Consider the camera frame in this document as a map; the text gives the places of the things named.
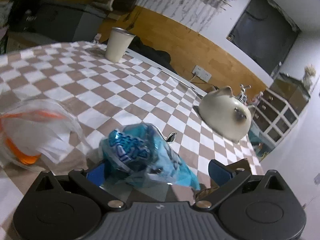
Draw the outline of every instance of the orange object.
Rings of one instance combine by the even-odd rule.
[[[0,116],[0,131],[3,131],[1,119],[4,118],[21,118],[26,120],[33,120],[35,122],[46,122],[48,119],[64,119],[65,117],[61,114],[49,113],[46,111],[32,111],[26,113],[18,113],[18,114],[3,114]],[[33,164],[35,163],[41,155],[29,156],[25,155],[22,151],[20,151],[15,144],[6,137],[5,144],[11,150],[11,152],[23,163],[23,164]]]
[[[23,163],[23,164],[33,164],[35,163],[41,155],[37,156],[28,156],[25,155],[22,151],[20,151],[14,143],[9,139],[6,138],[5,144],[9,147],[9,149],[12,151],[12,153]]]

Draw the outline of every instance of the wooden wall panel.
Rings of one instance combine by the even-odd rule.
[[[64,1],[90,3],[92,0]],[[118,21],[104,20],[99,29],[99,32],[102,33],[100,41],[103,42],[109,37],[113,26],[125,29],[136,19],[134,27],[130,31],[139,36],[144,44],[167,51],[171,56],[172,67],[187,80],[192,78],[194,66],[199,65],[211,73],[212,77],[208,83],[218,87],[228,85],[234,94],[240,91],[240,84],[252,86],[247,91],[249,98],[265,90],[266,85],[247,67],[188,27],[139,6],[130,14],[128,20],[124,21],[125,17],[126,15],[123,15]],[[193,81],[203,82],[199,78],[195,78]],[[203,90],[209,88],[207,84],[197,84],[197,86]]]

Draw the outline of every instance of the clear plastic bag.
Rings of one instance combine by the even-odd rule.
[[[63,163],[74,153],[75,160],[92,150],[83,135],[77,118],[57,101],[33,99],[15,104],[0,116],[0,154],[10,162],[41,171]],[[77,145],[71,145],[70,134],[77,136]],[[66,172],[76,168],[66,167]]]
[[[113,130],[100,142],[99,151],[111,164],[111,174],[134,187],[154,182],[200,189],[197,176],[168,145],[169,139],[152,124],[139,123]]]

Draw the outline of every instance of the blue plastic bag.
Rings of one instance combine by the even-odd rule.
[[[125,126],[122,131],[113,130],[100,142],[99,150],[111,163],[111,173],[121,171],[125,182],[134,187],[147,187],[150,182],[159,181],[200,190],[197,176],[152,124],[139,123]]]

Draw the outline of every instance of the faucet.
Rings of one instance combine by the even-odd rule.
[[[243,103],[244,105],[247,105],[247,100],[248,100],[248,97],[247,95],[245,94],[245,91],[248,89],[248,88],[251,88],[251,86],[244,86],[243,84],[240,85],[241,87],[241,91],[240,93],[236,96],[236,98],[241,102]]]

